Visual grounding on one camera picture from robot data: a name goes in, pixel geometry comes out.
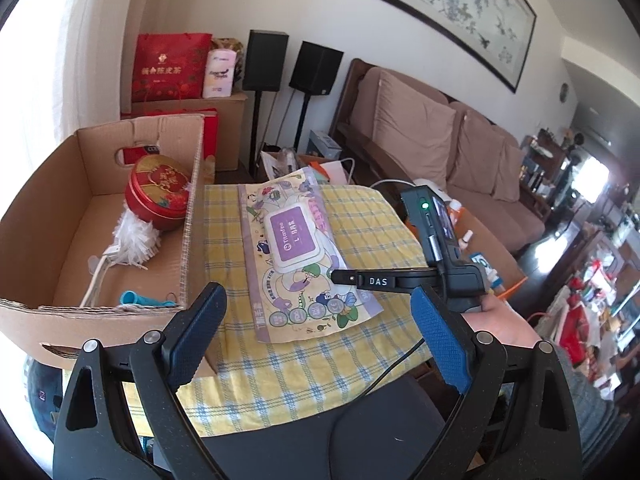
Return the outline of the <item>grey sleeve forearm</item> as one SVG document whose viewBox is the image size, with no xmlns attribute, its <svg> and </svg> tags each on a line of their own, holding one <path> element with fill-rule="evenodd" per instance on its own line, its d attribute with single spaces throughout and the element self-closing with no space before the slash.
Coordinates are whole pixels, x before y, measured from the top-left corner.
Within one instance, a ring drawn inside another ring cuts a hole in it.
<svg viewBox="0 0 640 480">
<path fill-rule="evenodd" d="M 557 344 L 553 346 L 572 398 L 582 447 L 582 473 L 589 474 L 623 439 L 631 418 L 614 402 L 603 400 L 587 377 L 574 370 L 570 358 Z"/>
</svg>

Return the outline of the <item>person right hand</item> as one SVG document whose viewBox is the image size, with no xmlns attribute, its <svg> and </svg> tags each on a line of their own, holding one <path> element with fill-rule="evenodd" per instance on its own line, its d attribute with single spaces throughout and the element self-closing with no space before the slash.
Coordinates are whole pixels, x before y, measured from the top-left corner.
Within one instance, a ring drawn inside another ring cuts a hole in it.
<svg viewBox="0 0 640 480">
<path fill-rule="evenodd" d="M 518 312 L 494 295 L 480 298 L 480 310 L 462 314 L 474 332 L 491 333 L 506 346 L 533 348 L 540 337 Z"/>
</svg>

